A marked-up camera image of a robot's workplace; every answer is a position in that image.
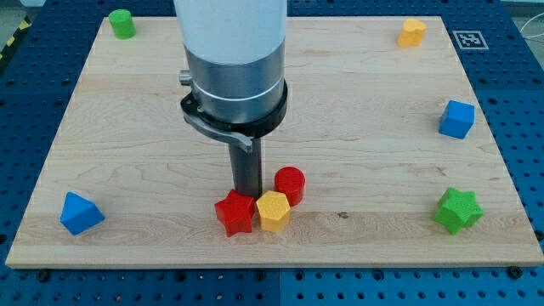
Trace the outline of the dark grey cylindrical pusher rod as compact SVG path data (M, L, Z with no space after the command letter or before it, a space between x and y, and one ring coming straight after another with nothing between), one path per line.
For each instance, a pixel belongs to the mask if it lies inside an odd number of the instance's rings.
M252 141L252 152L230 144L229 157L235 190L244 196L259 198L262 194L261 139Z

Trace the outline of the black flange ring with lever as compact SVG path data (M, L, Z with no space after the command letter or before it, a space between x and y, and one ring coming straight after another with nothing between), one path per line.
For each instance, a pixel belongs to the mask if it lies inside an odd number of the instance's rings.
M286 115L288 86L283 82L283 91L279 104L266 116L253 122L232 123L212 118L196 102L192 93L183 97L179 104L184 120L196 131L210 139L234 145L246 153L253 152L253 140L271 133L283 121Z

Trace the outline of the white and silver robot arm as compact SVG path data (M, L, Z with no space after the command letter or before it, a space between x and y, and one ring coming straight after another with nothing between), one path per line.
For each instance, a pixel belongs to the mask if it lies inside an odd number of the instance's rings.
M262 193L261 139L286 114L287 4L281 0L175 0L190 87L184 119L229 146L235 190Z

